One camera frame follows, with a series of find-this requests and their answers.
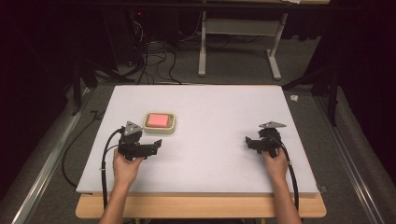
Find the dark background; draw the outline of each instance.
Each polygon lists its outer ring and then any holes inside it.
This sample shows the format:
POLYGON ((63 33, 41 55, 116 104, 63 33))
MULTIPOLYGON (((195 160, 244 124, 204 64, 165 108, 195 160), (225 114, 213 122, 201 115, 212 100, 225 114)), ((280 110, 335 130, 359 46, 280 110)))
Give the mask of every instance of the dark background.
MULTIPOLYGON (((118 55, 117 46, 111 46, 112 35, 119 35, 120 42, 128 39, 123 37, 127 35, 124 25, 115 28, 109 23, 114 15, 111 10, 103 13, 98 9, 62 8, 51 1, 2 4, 1 118, 5 125, 0 149, 0 198, 64 109, 64 91, 72 82, 76 61, 88 57, 116 68, 116 62, 129 60, 118 55)), ((337 60, 331 66, 338 72, 339 85, 373 150, 396 182, 396 153, 392 148, 396 136, 395 18, 390 5, 370 4, 343 1, 341 7, 369 8, 349 14, 290 13, 283 38, 298 35, 304 41, 323 35, 307 73, 328 65, 335 55, 337 60)), ((144 15, 149 33, 174 45, 180 36, 178 31, 191 34, 198 17, 196 12, 176 10, 151 10, 144 15)))

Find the forearm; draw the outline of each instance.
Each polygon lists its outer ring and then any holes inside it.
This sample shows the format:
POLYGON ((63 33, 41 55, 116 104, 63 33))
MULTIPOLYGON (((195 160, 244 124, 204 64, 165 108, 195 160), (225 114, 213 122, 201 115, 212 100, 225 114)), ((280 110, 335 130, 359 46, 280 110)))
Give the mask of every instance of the forearm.
POLYGON ((122 223, 122 215, 128 191, 129 187, 126 185, 116 184, 114 186, 99 223, 122 223))
POLYGON ((286 179, 273 180, 276 220, 278 224, 302 223, 290 197, 286 179))

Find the gray floor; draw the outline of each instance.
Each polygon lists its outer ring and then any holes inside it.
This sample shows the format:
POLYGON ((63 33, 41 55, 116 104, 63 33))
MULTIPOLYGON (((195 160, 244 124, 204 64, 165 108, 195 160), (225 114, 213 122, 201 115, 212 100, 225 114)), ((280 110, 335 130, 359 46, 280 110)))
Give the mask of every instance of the gray floor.
MULTIPOLYGON (((247 42, 231 41, 224 48, 211 48, 207 51, 206 77, 198 77, 198 46, 180 45, 178 48, 166 47, 177 54, 176 65, 172 70, 175 79, 182 83, 200 84, 275 84, 283 85, 300 77, 310 60, 318 43, 317 40, 299 42, 297 39, 282 40, 276 53, 276 59, 282 75, 282 80, 274 81, 268 62, 264 57, 264 50, 269 48, 271 39, 264 38, 247 42)), ((224 42, 216 40, 209 44, 213 47, 222 46, 224 42)), ((150 47, 162 49, 162 45, 150 47)), ((172 54, 166 54, 167 59, 159 65, 159 73, 166 77, 172 66, 172 54)), ((160 83, 154 65, 159 57, 148 58, 150 63, 147 69, 150 75, 143 76, 142 82, 160 83)), ((81 112, 81 117, 66 145, 70 144, 78 133, 92 121, 91 111, 105 111, 111 92, 116 83, 104 82, 96 90, 91 90, 92 97, 81 112)), ((292 91, 285 91, 286 98, 297 126, 299 135, 312 170, 319 185, 325 187, 322 193, 327 207, 326 217, 306 219, 304 223, 375 223, 368 216, 364 200, 359 194, 359 186, 351 181, 354 176, 348 171, 350 167, 345 163, 345 156, 340 150, 340 143, 334 138, 334 132, 342 137, 342 145, 352 154, 353 164, 359 171, 364 186, 370 192, 376 208, 383 219, 383 223, 393 223, 396 220, 396 190, 390 178, 382 168, 380 162, 371 150, 369 143, 361 132, 359 123, 350 112, 347 101, 339 92, 337 105, 337 128, 328 124, 326 116, 321 110, 321 102, 326 98, 312 97, 309 86, 299 86, 292 91), (298 102, 290 100, 291 94, 298 94, 298 102)), ((51 151, 59 143, 64 129, 71 122, 72 106, 60 115, 54 122, 46 136, 41 140, 28 162, 25 163, 20 175, 7 193, 0 205, 0 223, 11 223, 25 200, 30 188, 35 182, 43 164, 51 151)), ((68 151, 65 164, 68 176, 78 182, 85 166, 94 137, 100 126, 100 120, 95 121, 68 151)), ((32 210, 30 223, 96 223, 97 220, 79 219, 75 215, 79 194, 67 184, 62 175, 61 166, 57 165, 44 193, 40 195, 36 208, 32 210)))

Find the pink object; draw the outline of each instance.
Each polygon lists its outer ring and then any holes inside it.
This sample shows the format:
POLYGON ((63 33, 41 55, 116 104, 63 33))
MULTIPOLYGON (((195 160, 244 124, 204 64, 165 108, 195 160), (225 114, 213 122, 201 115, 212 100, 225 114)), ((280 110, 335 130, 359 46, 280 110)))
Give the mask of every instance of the pink object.
POLYGON ((169 116, 165 114, 149 114, 147 126, 150 128, 166 128, 169 116))

